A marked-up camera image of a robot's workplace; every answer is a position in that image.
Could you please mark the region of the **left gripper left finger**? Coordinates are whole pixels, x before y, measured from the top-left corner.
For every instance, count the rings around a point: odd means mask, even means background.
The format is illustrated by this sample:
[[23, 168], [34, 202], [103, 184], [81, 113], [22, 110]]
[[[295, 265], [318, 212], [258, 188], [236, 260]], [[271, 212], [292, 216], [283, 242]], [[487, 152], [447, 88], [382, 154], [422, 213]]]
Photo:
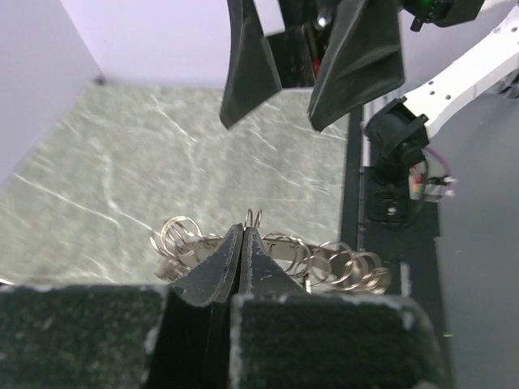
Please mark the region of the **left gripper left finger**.
[[4, 285], [4, 388], [225, 388], [243, 227], [163, 285]]

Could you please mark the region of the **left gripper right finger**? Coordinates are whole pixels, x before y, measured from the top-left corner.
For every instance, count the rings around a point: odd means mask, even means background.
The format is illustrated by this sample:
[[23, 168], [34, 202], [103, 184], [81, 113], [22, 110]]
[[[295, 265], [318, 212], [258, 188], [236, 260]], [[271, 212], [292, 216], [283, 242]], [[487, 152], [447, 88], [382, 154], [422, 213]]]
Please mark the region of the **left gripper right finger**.
[[447, 388], [431, 320], [402, 296], [309, 294], [245, 230], [230, 309], [233, 388]]

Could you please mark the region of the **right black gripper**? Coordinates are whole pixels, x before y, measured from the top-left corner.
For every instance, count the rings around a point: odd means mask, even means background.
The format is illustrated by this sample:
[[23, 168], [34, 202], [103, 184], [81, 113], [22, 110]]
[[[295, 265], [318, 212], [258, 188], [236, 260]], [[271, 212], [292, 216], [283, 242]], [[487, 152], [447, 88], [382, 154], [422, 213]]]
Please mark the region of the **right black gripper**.
[[225, 128], [281, 87], [315, 85], [308, 117], [322, 131], [405, 82], [398, 2], [278, 4], [285, 28], [266, 37], [253, 1], [227, 2], [231, 45], [219, 115]]

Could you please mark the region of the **large silver keyring with rings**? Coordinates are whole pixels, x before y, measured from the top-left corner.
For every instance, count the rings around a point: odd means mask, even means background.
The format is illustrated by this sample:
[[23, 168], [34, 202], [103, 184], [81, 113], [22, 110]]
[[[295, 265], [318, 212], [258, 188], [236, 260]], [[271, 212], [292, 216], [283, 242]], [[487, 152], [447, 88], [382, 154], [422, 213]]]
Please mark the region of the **large silver keyring with rings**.
[[[391, 284], [390, 271], [379, 255], [356, 251], [344, 242], [313, 246], [297, 235], [281, 232], [267, 233], [260, 239], [270, 258], [309, 293], [383, 295]], [[160, 231], [151, 231], [149, 240], [161, 256], [155, 275], [174, 281], [214, 254], [223, 237], [203, 233], [188, 216], [174, 216], [164, 221]]]

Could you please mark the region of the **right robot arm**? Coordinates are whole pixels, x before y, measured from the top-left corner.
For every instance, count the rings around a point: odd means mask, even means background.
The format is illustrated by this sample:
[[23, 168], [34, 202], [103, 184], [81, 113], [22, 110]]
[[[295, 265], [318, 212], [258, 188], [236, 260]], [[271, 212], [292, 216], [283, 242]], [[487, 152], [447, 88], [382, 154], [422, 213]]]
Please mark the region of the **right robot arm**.
[[[308, 119], [323, 130], [405, 82], [399, 14], [410, 28], [475, 21], [496, 1], [282, 1], [282, 32], [266, 35], [252, 1], [228, 2], [231, 46], [220, 120], [234, 126], [284, 89], [308, 88]], [[471, 101], [518, 68], [518, 4], [489, 33], [423, 85], [368, 122], [380, 157], [410, 167]]]

